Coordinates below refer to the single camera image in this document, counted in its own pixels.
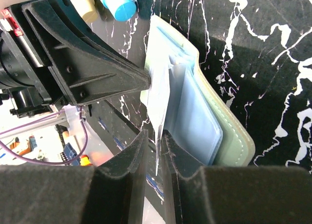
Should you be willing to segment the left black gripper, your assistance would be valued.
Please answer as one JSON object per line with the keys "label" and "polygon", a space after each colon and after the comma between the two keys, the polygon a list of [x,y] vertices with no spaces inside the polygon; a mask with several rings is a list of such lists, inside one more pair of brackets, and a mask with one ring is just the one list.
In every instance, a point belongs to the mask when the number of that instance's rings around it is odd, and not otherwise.
{"label": "left black gripper", "polygon": [[0,0],[0,100],[18,118],[150,87],[147,71],[112,49],[70,0]]}

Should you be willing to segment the grey-green card holder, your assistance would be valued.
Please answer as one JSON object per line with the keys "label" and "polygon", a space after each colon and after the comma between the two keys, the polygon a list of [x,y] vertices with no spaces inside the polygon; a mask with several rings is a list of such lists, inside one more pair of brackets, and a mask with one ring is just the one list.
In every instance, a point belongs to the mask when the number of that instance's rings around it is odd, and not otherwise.
{"label": "grey-green card holder", "polygon": [[[145,59],[145,70],[170,69],[173,59],[186,59],[194,63],[192,72],[203,96],[223,131],[221,144],[213,160],[214,165],[240,167],[249,164],[255,153],[255,144],[245,128],[226,106],[199,66],[199,51],[178,30],[158,16],[152,16]],[[149,89],[140,94],[140,101],[147,107]]]}

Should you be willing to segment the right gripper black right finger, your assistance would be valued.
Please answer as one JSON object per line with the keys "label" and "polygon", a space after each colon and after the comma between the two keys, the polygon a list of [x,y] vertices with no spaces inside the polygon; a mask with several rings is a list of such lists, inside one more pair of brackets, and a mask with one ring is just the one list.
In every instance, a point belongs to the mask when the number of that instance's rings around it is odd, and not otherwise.
{"label": "right gripper black right finger", "polygon": [[309,224],[312,177],[301,167],[205,166],[162,137],[168,224]]}

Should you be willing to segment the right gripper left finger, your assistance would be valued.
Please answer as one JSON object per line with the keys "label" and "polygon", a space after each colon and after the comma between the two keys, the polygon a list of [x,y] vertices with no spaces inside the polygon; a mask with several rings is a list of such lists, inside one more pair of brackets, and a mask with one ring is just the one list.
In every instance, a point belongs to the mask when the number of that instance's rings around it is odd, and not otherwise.
{"label": "right gripper left finger", "polygon": [[104,164],[1,166],[3,224],[140,224],[148,131]]}

